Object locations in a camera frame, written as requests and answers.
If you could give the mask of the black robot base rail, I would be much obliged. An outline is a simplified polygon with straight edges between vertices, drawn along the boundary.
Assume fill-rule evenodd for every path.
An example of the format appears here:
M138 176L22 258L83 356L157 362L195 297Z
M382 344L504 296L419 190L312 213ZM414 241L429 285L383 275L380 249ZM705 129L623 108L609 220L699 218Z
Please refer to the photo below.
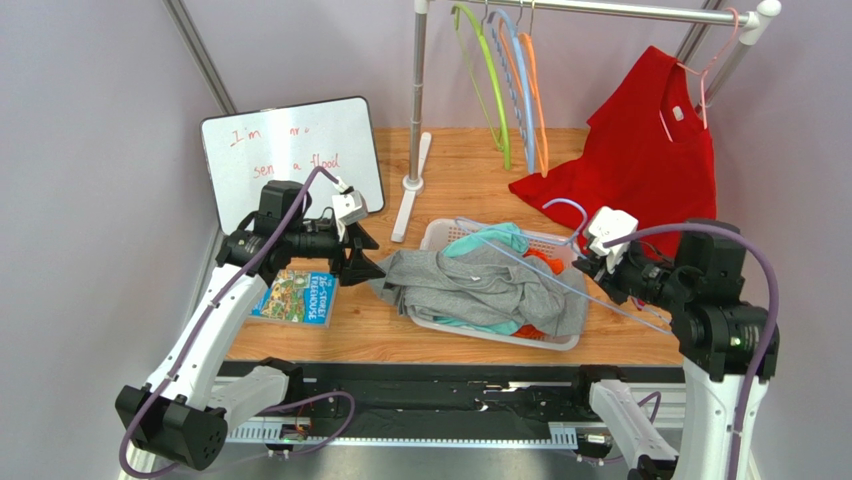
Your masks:
M580 389L572 365L305 363L296 400L251 433L272 445L503 447L615 457L615 441Z

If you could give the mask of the grey t shirt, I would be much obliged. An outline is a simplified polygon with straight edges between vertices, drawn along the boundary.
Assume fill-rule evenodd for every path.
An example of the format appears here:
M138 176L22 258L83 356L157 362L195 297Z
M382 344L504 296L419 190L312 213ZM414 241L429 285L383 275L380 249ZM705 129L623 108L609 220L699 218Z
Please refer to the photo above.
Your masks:
M509 253L587 292L575 269L556 275L538 258ZM514 320L547 336L579 335L585 328L589 300L486 245L456 258L441 251L399 250L379 266L386 276L368 286L402 316L451 317L478 325Z

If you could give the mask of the light blue wire hanger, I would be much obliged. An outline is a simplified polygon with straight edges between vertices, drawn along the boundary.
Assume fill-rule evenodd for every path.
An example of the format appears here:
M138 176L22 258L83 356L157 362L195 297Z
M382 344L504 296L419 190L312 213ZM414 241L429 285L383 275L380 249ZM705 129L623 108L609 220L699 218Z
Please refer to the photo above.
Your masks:
M552 199L552 200L548 201L548 202L544 205L544 208L549 208L549 207L551 207L551 206L553 206L553 205L555 205L555 204L565 204L565 205L569 205L569 206L571 206L571 207L575 208L577 211L579 211L579 212L580 212L580 214L581 214L581 216L582 216L581 227L585 227L585 226L588 224L588 222L589 222L589 214L587 213L587 211L586 211L586 210L585 210L585 209L584 209L584 208L583 208L583 207L582 207L582 206L581 206L578 202L576 202L576 201L574 201L574 200L571 200L571 199L567 199L567 198L555 198L555 199ZM463 217L463 216L456 217L456 218L453 220L453 223L455 224L455 226L456 226L456 227L460 228L461 230L463 230L465 233L467 233L467 234L469 234L469 235L473 235L473 234L474 234L474 231L473 231L471 228L469 228L469 225L479 227L479 229L480 229L480 230L482 230L483 228L485 228L485 229L487 229L487 228L492 228L492 229L494 229L494 226L493 226L493 225L491 225L491 224L486 224L486 223L478 222L478 221L475 221L475 220L472 220L472 219L470 219L470 218ZM567 246L567 247L569 248L569 250L570 250L572 253L578 254L578 255L579 255L582 259L585 259L585 258L586 258L586 256L585 256L584 254L582 254L582 253L581 253L581 251L580 251L579 247L577 246L576 239L577 239L577 237L578 237L578 235L579 235L579 233L578 233L577 231L575 231L574 233L572 233L572 234L571 234L571 235L570 235L570 236L569 236L566 240L561 241L561 242L556 242L556 241L546 240L542 234L540 234L540 235L531 235L531 234L521 233L520 231L518 231L518 232L514 232L514 231L509 231L509 230L505 230L505 229L501 229L501 228L497 228L497 231L500 231L500 232L503 232L503 233L507 233L507 234L509 234L509 235L511 235L511 236L513 236L513 237L515 237L515 236L519 236L519 237L522 237L522 238L526 238L526 239L528 239L528 240L539 240L539 241L542 241L542 242L544 242L544 243L547 243L548 245L561 246L561 247ZM509 258L512 258L513 260L517 260L517 261L521 264L521 266L522 266L522 267L524 267L524 268L526 268L526 269L528 269L528 270L530 270L530 271L532 271L532 272L535 272L535 273L538 273L538 274L543 275L543 276L544 276L547 280L549 280L549 281L551 281L551 282L555 283L555 284L556 284L556 285L558 285L559 287L562 287L563 289L565 289L565 290L567 290L567 291L569 291L569 292L572 292L572 293L578 294L579 296L581 296L581 297L583 297L583 298L585 298L585 299L587 299L587 300L589 300L589 301L591 301L591 302L594 302L594 303L596 303L596 304L598 304L598 305L600 305L600 306L602 306L602 307L604 307L604 308L606 308L606 309L608 309L608 310L610 310L610 311L613 311L613 312L615 312L616 314L620 314L620 315L622 315L622 316L624 316L624 317L626 317L626 318L628 318L628 319L634 320L634 321L638 322L639 324L642 324L643 326L648 327L648 328L650 328L650 329L652 329L652 330L654 330L654 331L660 332L660 333L662 333L662 334L664 334L664 335L669 335L669 336L672 336L672 335L673 335L673 333L672 333L670 330L663 329L662 327L660 327L660 326L658 326L658 325L655 325L655 324L653 324L653 323L651 323L651 322L649 322L649 321L646 321L646 320L644 320L644 319L641 319L641 318L637 317L636 315L634 315L634 314L632 314L632 313L628 313L628 312L626 312L626 311L622 310L621 308L619 308L619 307L617 307L617 306L615 306L615 305L613 305L613 304L611 304L611 303L608 303L608 302L605 302L605 301L603 301L603 300L597 299L597 298L595 298L595 297L593 297L593 296L589 295L589 294L588 294L588 293L586 293L585 291L581 291L581 290L579 290L579 289L577 289L577 288L574 288L574 287L572 287L572 286L569 286L568 284L566 284L566 283L562 282L561 280L558 280L555 276L553 276L553 275L551 275L551 274L548 274L548 273L546 273L545 271L543 271L543 270L541 270L541 269L538 269L538 268L536 268L536 267L534 267L534 266L532 266L532 265L530 265L530 264L526 263L525 261L521 260L519 257L513 256L513 255L512 255L511 253L509 253L508 251L506 251L506 250L502 249L501 247L498 247L498 246L497 246L497 245L495 245L495 244L492 244L492 243L491 243L490 241L488 241L488 240L483 240L483 239L481 239L481 238L479 238L479 237L476 237L476 240L480 241L480 242L481 242L481 243L483 243L484 245L488 245L489 247L491 247L491 248L493 248L494 250L496 250L496 251L500 252L500 253L501 253L501 254L503 254L504 256L507 256L507 257L509 257Z

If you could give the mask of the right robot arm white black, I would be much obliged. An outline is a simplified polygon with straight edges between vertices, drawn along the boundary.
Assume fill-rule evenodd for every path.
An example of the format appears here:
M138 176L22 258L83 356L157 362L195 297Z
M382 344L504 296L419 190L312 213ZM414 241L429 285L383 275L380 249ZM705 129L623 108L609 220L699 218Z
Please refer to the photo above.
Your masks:
M733 225L692 219L658 227L672 231L680 235L673 260L653 260L637 220L602 208L584 229L588 251L574 265L613 302L637 299L670 314L685 378L680 446L662 438L618 367L581 366L574 403L605 424L632 479L742 479L777 366L777 277Z

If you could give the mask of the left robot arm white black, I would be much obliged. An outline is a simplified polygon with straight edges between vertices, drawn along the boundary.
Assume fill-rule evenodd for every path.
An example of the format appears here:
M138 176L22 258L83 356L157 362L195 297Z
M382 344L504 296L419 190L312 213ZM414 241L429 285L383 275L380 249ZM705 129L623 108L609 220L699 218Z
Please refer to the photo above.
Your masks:
M207 291L171 351L142 386L117 395L125 473L153 479L179 466L203 471L249 419L312 403L302 367L273 357L220 389L214 384L243 323L293 259L327 260L341 286L384 276L364 254L378 244L359 224L368 215L363 196L340 178L332 182L331 214L319 219L305 216L308 182L267 182L258 208L223 239Z

